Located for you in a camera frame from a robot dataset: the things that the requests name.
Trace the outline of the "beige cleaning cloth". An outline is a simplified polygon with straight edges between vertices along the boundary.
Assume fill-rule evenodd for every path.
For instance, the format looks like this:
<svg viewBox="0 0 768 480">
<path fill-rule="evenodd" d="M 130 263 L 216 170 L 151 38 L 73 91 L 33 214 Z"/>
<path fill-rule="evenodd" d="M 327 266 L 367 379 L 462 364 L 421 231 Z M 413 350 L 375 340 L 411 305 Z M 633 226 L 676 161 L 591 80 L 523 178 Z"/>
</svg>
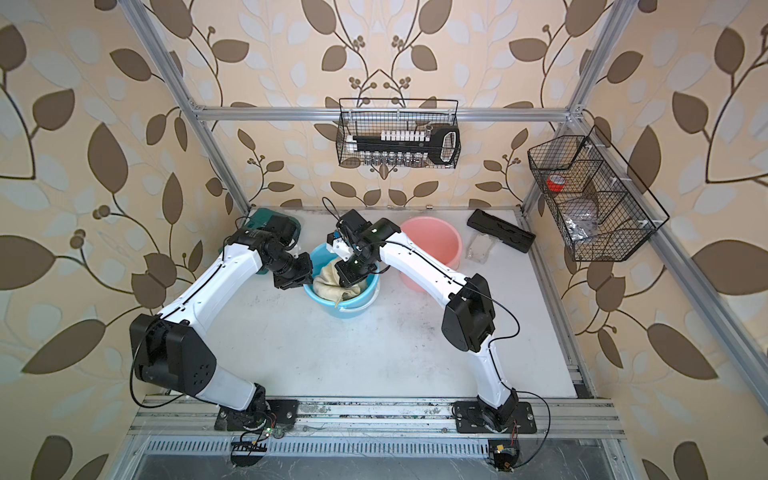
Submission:
<svg viewBox="0 0 768 480">
<path fill-rule="evenodd" d="M 352 286 L 342 286 L 340 274 L 335 268 L 338 262 L 339 259 L 334 259 L 327 263 L 313 280 L 314 293 L 321 299 L 331 302 L 334 306 L 356 298 L 367 288 L 365 280 Z"/>
</svg>

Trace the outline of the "blue plastic bucket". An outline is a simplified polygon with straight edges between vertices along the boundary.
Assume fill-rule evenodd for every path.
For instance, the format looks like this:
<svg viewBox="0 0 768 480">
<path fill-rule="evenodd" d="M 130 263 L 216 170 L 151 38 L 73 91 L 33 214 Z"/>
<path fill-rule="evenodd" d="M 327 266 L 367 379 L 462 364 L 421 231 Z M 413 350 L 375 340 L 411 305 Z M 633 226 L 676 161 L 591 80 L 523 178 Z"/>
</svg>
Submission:
<svg viewBox="0 0 768 480">
<path fill-rule="evenodd" d="M 310 258 L 313 263 L 313 278 L 316 279 L 322 274 L 322 271 L 328 266 L 339 260 L 339 257 L 327 249 L 326 244 L 317 246 L 311 253 Z M 377 275 L 369 275 L 361 283 L 362 288 L 358 295 L 349 299 L 326 299 L 318 295 L 315 285 L 305 285 L 305 293 L 309 298 L 321 308 L 326 314 L 337 319 L 351 319 L 361 315 L 367 308 L 371 307 L 378 297 L 380 286 Z"/>
</svg>

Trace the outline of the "pink plastic bucket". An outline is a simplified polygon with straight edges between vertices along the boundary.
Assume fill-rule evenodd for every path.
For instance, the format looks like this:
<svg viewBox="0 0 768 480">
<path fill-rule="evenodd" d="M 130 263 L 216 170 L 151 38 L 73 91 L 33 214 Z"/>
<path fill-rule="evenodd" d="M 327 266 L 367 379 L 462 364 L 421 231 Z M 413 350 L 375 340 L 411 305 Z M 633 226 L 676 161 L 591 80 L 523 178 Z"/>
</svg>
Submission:
<svg viewBox="0 0 768 480">
<path fill-rule="evenodd" d="M 447 221 L 418 216 L 406 220 L 400 228 L 423 251 L 452 270 L 458 270 L 463 241 L 458 230 Z"/>
</svg>

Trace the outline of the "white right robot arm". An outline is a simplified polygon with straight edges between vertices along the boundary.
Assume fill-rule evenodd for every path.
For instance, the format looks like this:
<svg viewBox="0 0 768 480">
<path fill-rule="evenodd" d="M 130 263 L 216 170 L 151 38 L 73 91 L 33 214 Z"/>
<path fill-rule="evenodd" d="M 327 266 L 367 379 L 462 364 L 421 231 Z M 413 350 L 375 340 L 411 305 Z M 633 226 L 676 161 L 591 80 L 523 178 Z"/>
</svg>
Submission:
<svg viewBox="0 0 768 480">
<path fill-rule="evenodd" d="M 387 218 L 375 223 L 357 211 L 336 215 L 327 249 L 340 261 L 340 284 L 349 287 L 378 272 L 383 263 L 416 283 L 443 308 L 441 332 L 457 350 L 471 357 L 477 385 L 477 409 L 483 428 L 505 433 L 513 428 L 517 392 L 505 384 L 494 359 L 495 307 L 487 280 L 466 276 L 439 262 Z"/>
</svg>

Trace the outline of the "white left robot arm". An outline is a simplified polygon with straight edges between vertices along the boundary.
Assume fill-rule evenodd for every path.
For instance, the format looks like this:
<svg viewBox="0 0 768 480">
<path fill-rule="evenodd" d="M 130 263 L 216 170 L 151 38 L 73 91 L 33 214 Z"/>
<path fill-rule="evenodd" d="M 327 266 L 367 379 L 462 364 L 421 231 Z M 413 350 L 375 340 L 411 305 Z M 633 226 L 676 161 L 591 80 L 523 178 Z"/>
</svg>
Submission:
<svg viewBox="0 0 768 480">
<path fill-rule="evenodd" d="M 300 230 L 296 220 L 280 214 L 263 226 L 239 228 L 176 300 L 157 314 L 138 315 L 129 328 L 132 377 L 217 405 L 239 430 L 270 425 L 274 417 L 264 387 L 220 366 L 206 336 L 218 313 L 258 272 L 270 272 L 280 290 L 311 283 L 309 254 L 290 252 Z"/>
</svg>

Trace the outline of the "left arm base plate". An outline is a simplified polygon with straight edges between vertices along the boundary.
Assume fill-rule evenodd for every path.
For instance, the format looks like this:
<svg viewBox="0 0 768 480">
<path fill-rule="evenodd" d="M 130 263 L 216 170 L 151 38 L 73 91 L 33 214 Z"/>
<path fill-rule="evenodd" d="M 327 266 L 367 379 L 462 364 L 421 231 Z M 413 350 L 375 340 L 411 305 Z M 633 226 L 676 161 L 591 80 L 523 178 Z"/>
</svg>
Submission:
<svg viewBox="0 0 768 480">
<path fill-rule="evenodd" d="M 227 432 L 255 432 L 267 428 L 290 431 L 298 418 L 299 405 L 298 399 L 260 397 L 242 411 L 221 407 L 214 429 Z"/>
</svg>

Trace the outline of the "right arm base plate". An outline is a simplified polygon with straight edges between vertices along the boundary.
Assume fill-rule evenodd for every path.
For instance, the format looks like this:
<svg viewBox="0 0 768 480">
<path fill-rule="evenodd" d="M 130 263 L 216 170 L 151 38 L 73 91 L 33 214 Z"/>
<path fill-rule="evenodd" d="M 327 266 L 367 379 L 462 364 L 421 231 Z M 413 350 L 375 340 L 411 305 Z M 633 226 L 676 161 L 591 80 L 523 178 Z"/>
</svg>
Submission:
<svg viewBox="0 0 768 480">
<path fill-rule="evenodd" d="M 461 434 L 535 434 L 535 416 L 529 402 L 492 408 L 479 398 L 456 401 L 451 405 L 456 430 Z"/>
</svg>

